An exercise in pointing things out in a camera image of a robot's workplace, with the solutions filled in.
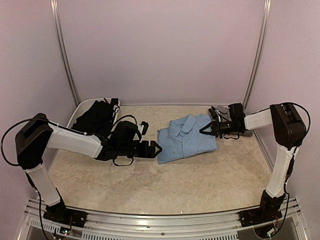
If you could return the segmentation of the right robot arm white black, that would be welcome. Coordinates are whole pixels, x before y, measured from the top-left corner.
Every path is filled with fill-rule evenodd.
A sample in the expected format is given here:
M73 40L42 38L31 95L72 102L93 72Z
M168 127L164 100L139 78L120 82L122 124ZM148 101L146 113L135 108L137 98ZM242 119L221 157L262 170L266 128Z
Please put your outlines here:
M258 207L239 212L241 226L285 219L287 215L281 212L281 206L283 202L289 201L288 180L292 175L296 154L311 126L300 116L298 110L303 107L297 103L283 102L271 104L252 114L246 114L241 103L230 104L227 108L228 117L224 117L212 106L208 110L211 121L199 132L222 139L232 134L239 136L247 131L268 128L276 144L270 180L262 192Z

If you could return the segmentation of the light blue long sleeve shirt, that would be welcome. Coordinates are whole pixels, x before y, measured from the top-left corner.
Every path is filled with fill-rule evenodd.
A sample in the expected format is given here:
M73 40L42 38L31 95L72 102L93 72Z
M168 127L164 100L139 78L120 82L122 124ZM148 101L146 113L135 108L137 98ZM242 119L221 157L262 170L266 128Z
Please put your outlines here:
M200 129L210 123L208 115L189 114L171 120L167 128L159 129L157 142L162 147L162 152L158 155L158 164L217 150L216 137L200 133Z

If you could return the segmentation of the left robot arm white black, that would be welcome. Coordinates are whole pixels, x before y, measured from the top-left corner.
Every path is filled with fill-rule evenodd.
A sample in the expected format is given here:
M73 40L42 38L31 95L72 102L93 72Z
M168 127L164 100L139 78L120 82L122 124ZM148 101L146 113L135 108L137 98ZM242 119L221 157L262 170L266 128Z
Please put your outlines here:
M57 149L90 157L98 161L115 161L117 157L154 159L162 147L154 140L143 140L148 123L116 120L105 136L80 132L51 122L43 113L23 120L24 127L15 136L17 163L46 207L42 217L69 226L83 228L87 212L68 208L43 164L46 149Z

